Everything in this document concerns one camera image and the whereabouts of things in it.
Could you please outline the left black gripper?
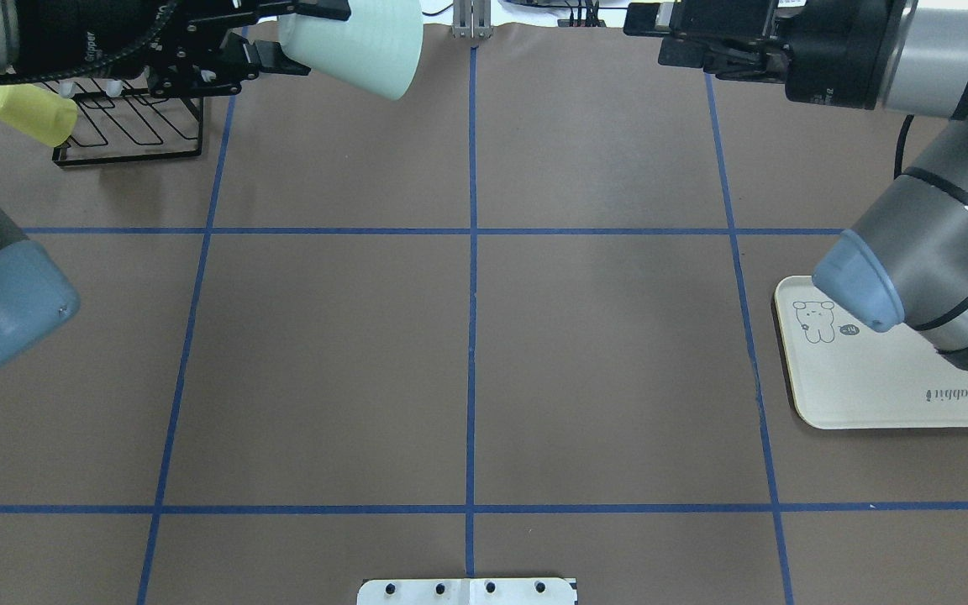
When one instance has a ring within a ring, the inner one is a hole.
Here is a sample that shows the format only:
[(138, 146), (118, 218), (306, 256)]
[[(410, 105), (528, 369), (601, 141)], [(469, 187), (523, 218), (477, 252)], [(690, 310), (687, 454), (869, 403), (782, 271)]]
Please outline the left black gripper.
[(302, 15), (347, 22), (349, 1), (146, 1), (151, 20), (168, 23), (145, 47), (145, 81), (158, 98), (233, 96), (260, 74), (308, 76), (280, 43), (239, 31), (265, 17)]

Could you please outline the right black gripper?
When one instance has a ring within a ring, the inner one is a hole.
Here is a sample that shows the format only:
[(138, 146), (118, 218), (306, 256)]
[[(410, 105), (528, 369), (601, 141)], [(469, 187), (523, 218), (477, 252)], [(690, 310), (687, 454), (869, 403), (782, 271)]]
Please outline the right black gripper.
[(724, 81), (783, 82), (791, 64), (783, 29), (796, 16), (796, 1), (630, 3), (623, 34), (662, 38), (663, 66), (687, 66)]

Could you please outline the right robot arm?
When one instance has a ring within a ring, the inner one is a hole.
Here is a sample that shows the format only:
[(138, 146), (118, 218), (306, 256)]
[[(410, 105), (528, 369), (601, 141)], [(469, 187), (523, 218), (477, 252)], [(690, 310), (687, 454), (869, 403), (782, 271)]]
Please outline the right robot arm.
[(781, 84), (795, 103), (945, 119), (812, 281), (968, 372), (968, 1), (650, 1), (629, 4), (623, 31), (660, 39), (663, 66)]

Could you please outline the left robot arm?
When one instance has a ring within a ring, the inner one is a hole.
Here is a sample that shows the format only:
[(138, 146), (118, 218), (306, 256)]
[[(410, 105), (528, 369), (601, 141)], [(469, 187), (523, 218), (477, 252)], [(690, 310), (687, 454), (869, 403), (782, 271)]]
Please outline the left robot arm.
[[(346, 22), (352, 13), (347, 1), (0, 1), (0, 93), (10, 107), (37, 111), (57, 148), (77, 108), (50, 82), (142, 76), (154, 98), (232, 96), (264, 72), (310, 71), (239, 28), (281, 16)], [(79, 307), (50, 254), (0, 208), (0, 367)]]

